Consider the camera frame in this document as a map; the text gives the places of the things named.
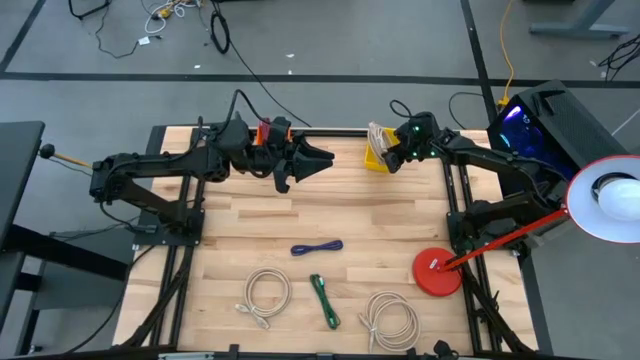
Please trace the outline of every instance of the yellow container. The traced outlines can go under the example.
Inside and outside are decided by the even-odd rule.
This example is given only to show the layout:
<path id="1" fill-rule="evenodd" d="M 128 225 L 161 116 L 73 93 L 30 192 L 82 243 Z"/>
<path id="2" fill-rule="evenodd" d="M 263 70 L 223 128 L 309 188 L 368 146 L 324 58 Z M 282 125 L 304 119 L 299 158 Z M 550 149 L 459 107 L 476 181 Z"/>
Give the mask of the yellow container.
<path id="1" fill-rule="evenodd" d="M 384 131 L 387 133 L 387 135 L 389 135 L 389 139 L 391 140 L 391 146 L 397 145 L 400 142 L 398 141 L 396 136 L 393 135 L 393 132 L 395 131 L 395 129 L 385 128 Z M 371 150 L 371 145 L 369 145 L 369 141 L 367 141 L 367 150 L 364 153 L 364 167 L 373 171 L 389 173 L 389 169 L 387 169 L 387 164 L 385 163 L 380 164 L 378 162 L 378 159 L 376 159 L 376 155 L 373 153 L 373 150 Z"/>

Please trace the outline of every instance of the red component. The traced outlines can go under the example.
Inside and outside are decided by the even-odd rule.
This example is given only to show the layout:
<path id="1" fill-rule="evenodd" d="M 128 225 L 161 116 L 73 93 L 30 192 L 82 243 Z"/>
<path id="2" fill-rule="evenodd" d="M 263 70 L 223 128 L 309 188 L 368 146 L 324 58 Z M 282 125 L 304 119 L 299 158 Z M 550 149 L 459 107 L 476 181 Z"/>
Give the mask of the red component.
<path id="1" fill-rule="evenodd" d="M 413 261 L 413 278 L 420 289 L 432 296 L 448 296 L 456 292 L 462 285 L 460 274 L 457 271 L 438 271 L 453 257 L 442 248 L 420 252 Z"/>
<path id="2" fill-rule="evenodd" d="M 271 127 L 269 126 L 268 123 L 265 123 L 263 121 L 258 121 L 258 131 L 256 133 L 256 144 L 257 145 L 262 145 L 263 143 L 267 142 L 267 139 L 269 138 L 269 129 Z"/>

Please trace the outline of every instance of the green strap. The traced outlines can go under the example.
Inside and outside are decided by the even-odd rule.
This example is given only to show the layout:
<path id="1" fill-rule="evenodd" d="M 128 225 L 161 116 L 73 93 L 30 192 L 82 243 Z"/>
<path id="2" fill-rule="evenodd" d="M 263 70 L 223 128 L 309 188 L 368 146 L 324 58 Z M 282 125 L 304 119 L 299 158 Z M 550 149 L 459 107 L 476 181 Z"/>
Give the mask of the green strap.
<path id="1" fill-rule="evenodd" d="M 309 280 L 311 280 L 311 285 L 313 285 L 313 289 L 316 291 L 316 294 L 318 294 L 322 311 L 324 311 L 324 317 L 327 319 L 327 325 L 329 325 L 332 330 L 337 329 L 338 325 L 340 325 L 340 318 L 338 314 L 333 311 L 331 304 L 329 304 L 327 294 L 324 292 L 324 279 L 318 274 L 312 274 L 309 276 Z"/>

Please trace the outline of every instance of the screen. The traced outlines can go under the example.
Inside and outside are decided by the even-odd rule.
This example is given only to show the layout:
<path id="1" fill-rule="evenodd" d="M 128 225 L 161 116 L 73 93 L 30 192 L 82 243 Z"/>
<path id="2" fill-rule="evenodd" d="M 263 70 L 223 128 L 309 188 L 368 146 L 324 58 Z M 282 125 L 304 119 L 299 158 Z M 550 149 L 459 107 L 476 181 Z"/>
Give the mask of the screen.
<path id="1" fill-rule="evenodd" d="M 576 166 L 551 136 L 534 124 L 530 115 L 520 106 L 504 111 L 509 112 L 502 121 L 499 135 L 505 149 L 517 151 L 523 157 L 544 161 L 571 181 L 577 173 Z"/>

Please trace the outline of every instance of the white coiled cable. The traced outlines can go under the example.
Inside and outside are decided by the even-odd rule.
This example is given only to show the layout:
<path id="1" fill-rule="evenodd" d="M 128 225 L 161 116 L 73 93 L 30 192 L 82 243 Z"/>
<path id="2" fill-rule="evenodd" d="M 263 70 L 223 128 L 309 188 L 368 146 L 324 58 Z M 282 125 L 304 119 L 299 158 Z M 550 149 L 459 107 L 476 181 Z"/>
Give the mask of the white coiled cable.
<path id="1" fill-rule="evenodd" d="M 162 21 L 162 26 L 160 26 L 158 29 L 149 30 L 149 23 L 153 19 L 153 15 L 155 15 L 158 11 L 171 6 L 173 7 L 171 11 L 173 11 L 173 13 L 176 14 L 177 17 L 184 17 L 184 8 L 196 7 L 197 5 L 187 4 L 184 0 L 167 0 L 164 5 L 160 5 L 157 8 L 153 9 L 153 11 L 151 11 L 151 14 L 147 18 L 147 22 L 144 24 L 144 31 L 146 31 L 147 34 L 157 34 L 160 31 L 164 30 L 164 28 L 167 26 L 167 19 L 163 18 L 162 16 L 158 17 L 158 20 Z"/>
<path id="2" fill-rule="evenodd" d="M 382 332 L 378 329 L 382 312 L 391 305 L 400 305 L 407 315 L 407 322 L 398 331 Z M 358 314 L 360 322 L 369 330 L 369 353 L 374 342 L 388 351 L 407 351 L 414 347 L 422 331 L 420 318 L 416 310 L 409 305 L 404 296 L 393 291 L 381 291 L 367 301 L 365 313 Z"/>
<path id="3" fill-rule="evenodd" d="M 259 278 L 263 276 L 271 275 L 276 277 L 283 285 L 283 294 L 282 298 L 280 298 L 280 302 L 276 304 L 271 309 L 263 309 L 256 306 L 251 299 L 251 293 L 253 292 L 253 285 L 258 281 Z M 247 282 L 244 284 L 244 304 L 236 304 L 236 310 L 242 313 L 251 314 L 258 326 L 263 329 L 269 329 L 270 325 L 267 322 L 267 318 L 278 315 L 284 310 L 287 305 L 289 305 L 289 301 L 291 300 L 291 282 L 289 278 L 280 270 L 271 267 L 264 267 L 255 270 L 252 272 L 247 278 Z"/>
<path id="4" fill-rule="evenodd" d="M 369 123 L 369 131 L 367 132 L 367 138 L 369 140 L 369 146 L 376 156 L 379 164 L 384 164 L 382 154 L 384 154 L 389 147 L 391 147 L 391 139 L 385 131 L 384 127 L 374 123 Z"/>

